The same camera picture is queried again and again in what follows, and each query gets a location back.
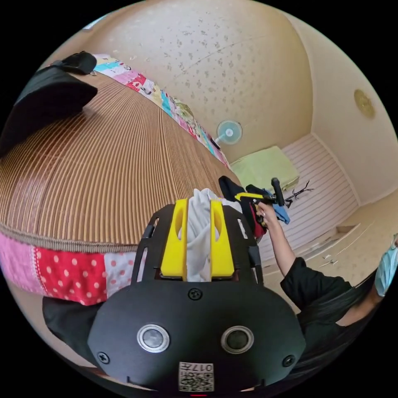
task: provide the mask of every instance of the woman's hand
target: woman's hand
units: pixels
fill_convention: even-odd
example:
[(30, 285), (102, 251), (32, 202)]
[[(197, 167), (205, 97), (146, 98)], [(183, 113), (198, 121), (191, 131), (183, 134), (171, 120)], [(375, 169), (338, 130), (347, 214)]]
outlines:
[(278, 218), (272, 206), (264, 203), (258, 203), (257, 215), (263, 216), (264, 222), (268, 225), (278, 224)]

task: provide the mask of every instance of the bamboo mat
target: bamboo mat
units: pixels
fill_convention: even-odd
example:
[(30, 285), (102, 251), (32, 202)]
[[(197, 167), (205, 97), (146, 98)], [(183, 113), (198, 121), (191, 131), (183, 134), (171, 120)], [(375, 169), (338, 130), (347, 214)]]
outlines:
[(31, 244), (41, 237), (49, 248), (59, 240), (137, 245), (166, 204), (191, 197), (194, 188), (221, 196), (222, 175), (239, 183), (141, 94), (104, 75), (78, 78), (98, 87), (83, 113), (0, 160), (3, 233)]

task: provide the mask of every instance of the blue face mask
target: blue face mask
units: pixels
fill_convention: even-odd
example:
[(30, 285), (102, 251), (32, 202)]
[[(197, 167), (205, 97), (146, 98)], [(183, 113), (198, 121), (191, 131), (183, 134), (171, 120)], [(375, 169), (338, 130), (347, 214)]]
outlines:
[(398, 234), (395, 234), (391, 247), (383, 254), (376, 271), (374, 285), (380, 297), (385, 296), (397, 270), (398, 247), (395, 245), (397, 237)]

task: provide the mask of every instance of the textured wall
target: textured wall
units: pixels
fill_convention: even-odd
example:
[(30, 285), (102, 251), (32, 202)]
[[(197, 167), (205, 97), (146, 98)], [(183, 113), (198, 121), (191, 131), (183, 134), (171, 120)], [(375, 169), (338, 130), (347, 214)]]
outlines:
[(230, 162), (308, 134), (308, 57), (289, 20), (250, 0), (163, 0), (126, 7), (86, 44), (118, 57), (186, 102), (212, 135), (234, 119)]

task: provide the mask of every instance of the qr code label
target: qr code label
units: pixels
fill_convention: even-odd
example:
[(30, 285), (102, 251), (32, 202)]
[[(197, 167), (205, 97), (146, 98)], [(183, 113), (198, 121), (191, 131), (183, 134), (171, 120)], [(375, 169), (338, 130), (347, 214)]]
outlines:
[(193, 364), (180, 362), (178, 376), (179, 391), (211, 392), (214, 391), (213, 364)]

